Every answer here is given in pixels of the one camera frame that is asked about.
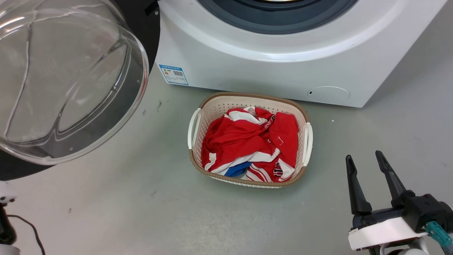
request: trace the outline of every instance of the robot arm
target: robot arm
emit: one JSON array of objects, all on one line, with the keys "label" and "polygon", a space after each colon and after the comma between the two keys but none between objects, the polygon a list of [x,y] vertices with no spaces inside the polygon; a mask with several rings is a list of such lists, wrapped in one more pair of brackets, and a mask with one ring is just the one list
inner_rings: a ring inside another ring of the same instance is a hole
[{"label": "robot arm", "polygon": [[409,245],[397,254],[429,254],[424,235],[435,239],[445,254],[453,255],[453,210],[432,195],[416,196],[406,190],[382,152],[376,151],[381,172],[386,176],[392,196],[392,207],[373,211],[363,195],[357,179],[357,169],[352,157],[346,157],[351,213],[354,215],[349,231],[349,244],[353,250],[368,249],[371,255],[385,255],[384,249]]},{"label": "robot arm", "polygon": [[26,221],[24,218],[17,215],[7,215],[5,207],[8,203],[12,203],[17,198],[17,193],[11,187],[11,185],[5,181],[0,181],[0,255],[19,255],[20,250],[12,246],[17,239],[16,232],[12,227],[9,217],[19,218],[23,222],[27,223],[33,228],[36,236],[36,241],[41,249],[41,254],[45,255],[43,244],[38,237],[38,231],[33,224]]}]

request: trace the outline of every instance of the washing machine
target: washing machine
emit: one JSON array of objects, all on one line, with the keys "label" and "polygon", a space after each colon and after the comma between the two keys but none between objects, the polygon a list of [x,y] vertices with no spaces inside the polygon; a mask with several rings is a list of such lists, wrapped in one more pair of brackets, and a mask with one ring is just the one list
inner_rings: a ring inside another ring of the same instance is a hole
[{"label": "washing machine", "polygon": [[0,180],[103,144],[153,67],[172,86],[362,107],[445,1],[0,1]]},{"label": "washing machine", "polygon": [[160,0],[170,84],[363,107],[446,0]]}]

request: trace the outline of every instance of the basket rim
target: basket rim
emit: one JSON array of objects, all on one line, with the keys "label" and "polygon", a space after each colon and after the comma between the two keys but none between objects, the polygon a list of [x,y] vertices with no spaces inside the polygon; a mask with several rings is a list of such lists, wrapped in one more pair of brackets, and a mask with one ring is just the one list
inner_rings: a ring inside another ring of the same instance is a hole
[{"label": "basket rim", "polygon": [[[237,93],[237,92],[219,92],[219,93],[215,93],[212,96],[210,96],[207,99],[205,99],[200,104],[200,108],[203,109],[203,107],[206,105],[206,103],[208,101],[210,101],[210,100],[212,100],[214,98],[224,97],[224,96],[227,96],[227,97],[260,98],[260,99],[267,99],[267,100],[277,101],[277,102],[281,102],[281,103],[286,103],[286,104],[289,104],[291,106],[296,107],[302,113],[302,115],[304,116],[306,123],[310,122],[310,118],[308,117],[308,114],[306,113],[306,111],[300,105],[298,105],[296,102],[288,100],[288,99],[276,98],[276,97],[272,97],[272,96],[264,96],[264,95],[259,95],[259,94]],[[255,185],[255,186],[274,186],[274,187],[289,186],[289,185],[295,183],[297,180],[299,180],[300,177],[305,173],[305,170],[306,170],[306,167],[301,167],[299,173],[294,178],[292,178],[289,181],[285,181],[285,182],[249,181],[249,180],[242,180],[242,179],[232,178],[232,177],[228,177],[228,176],[224,176],[224,175],[220,175],[220,174],[216,174],[216,173],[212,173],[212,172],[204,170],[195,161],[195,157],[193,155],[193,150],[192,149],[189,149],[189,156],[190,156],[190,161],[192,162],[193,166],[200,173],[202,173],[204,175],[207,175],[209,177],[222,179],[222,180],[226,180],[226,181],[235,182],[235,183]]]}]

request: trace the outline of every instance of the red and white striped clothing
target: red and white striped clothing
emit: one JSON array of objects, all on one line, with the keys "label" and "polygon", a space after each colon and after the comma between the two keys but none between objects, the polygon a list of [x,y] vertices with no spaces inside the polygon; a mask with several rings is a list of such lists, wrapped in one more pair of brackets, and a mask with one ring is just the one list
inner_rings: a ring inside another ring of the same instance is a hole
[{"label": "red and white striped clothing", "polygon": [[253,162],[252,181],[287,181],[294,172],[298,142],[294,115],[275,116],[258,107],[230,109],[211,123],[202,145],[205,170],[225,175],[230,167]]}]

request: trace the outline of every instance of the blue fabric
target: blue fabric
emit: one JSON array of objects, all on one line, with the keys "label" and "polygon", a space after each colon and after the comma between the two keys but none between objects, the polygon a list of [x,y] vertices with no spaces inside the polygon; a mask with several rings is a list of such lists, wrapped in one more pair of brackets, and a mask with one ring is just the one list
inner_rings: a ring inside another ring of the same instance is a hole
[{"label": "blue fabric", "polygon": [[246,172],[247,168],[252,164],[252,162],[244,162],[239,165],[236,165],[234,167],[230,167],[226,173],[225,176],[229,177],[236,177],[238,175],[241,175]]}]

